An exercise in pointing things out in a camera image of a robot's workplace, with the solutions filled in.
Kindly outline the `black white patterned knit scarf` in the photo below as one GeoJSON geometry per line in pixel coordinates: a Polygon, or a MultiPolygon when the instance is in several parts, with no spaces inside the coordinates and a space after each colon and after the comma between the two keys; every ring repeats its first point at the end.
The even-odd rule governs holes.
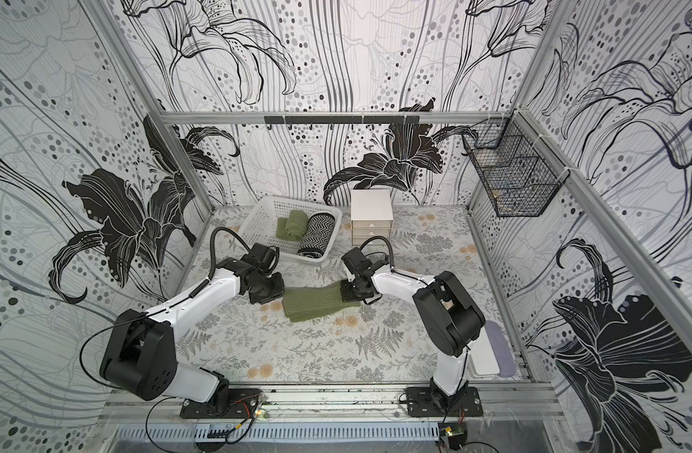
{"type": "Polygon", "coordinates": [[[297,255],[308,259],[321,259],[325,255],[335,227],[336,219],[332,213],[313,214],[308,220],[297,255]]]}

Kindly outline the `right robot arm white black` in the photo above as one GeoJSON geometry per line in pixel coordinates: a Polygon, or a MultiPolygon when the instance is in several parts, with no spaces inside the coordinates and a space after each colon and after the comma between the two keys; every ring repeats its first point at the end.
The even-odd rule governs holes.
{"type": "Polygon", "coordinates": [[[372,260],[358,247],[341,261],[348,273],[340,282],[345,302],[370,305],[390,296],[413,304],[438,350],[429,384],[405,389],[408,414],[442,419],[481,415],[479,394],[469,388],[468,358],[485,326],[485,315],[457,276],[449,271],[432,277],[398,270],[389,259],[372,260]]]}

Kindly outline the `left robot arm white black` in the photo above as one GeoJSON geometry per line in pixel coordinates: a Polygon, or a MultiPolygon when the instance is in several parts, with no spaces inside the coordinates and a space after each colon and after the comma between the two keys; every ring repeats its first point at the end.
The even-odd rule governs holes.
{"type": "Polygon", "coordinates": [[[144,401],[181,398],[183,418],[217,418],[230,410],[230,382],[219,372],[182,364],[177,342],[220,305],[238,297],[266,304],[283,296],[275,271],[278,247],[256,243],[240,259],[212,262],[208,276],[171,300],[121,313],[109,337],[100,376],[144,401]]]}

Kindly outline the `white plastic perforated basket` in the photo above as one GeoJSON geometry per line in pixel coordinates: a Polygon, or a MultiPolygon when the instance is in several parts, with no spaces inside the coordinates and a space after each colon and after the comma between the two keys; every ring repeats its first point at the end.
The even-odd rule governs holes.
{"type": "Polygon", "coordinates": [[[278,196],[262,198],[239,229],[247,243],[278,247],[284,260],[321,265],[336,242],[342,211],[278,196]]]}

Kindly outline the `green knit scarf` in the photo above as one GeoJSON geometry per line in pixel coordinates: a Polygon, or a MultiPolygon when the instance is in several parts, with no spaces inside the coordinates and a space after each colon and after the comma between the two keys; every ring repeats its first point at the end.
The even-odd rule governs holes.
{"type": "Polygon", "coordinates": [[[300,210],[292,210],[287,217],[278,217],[275,236],[289,242],[299,242],[305,236],[309,216],[300,210]]]}
{"type": "Polygon", "coordinates": [[[306,322],[361,306],[360,302],[343,300],[338,282],[321,288],[286,288],[282,304],[285,316],[292,323],[306,322]]]}

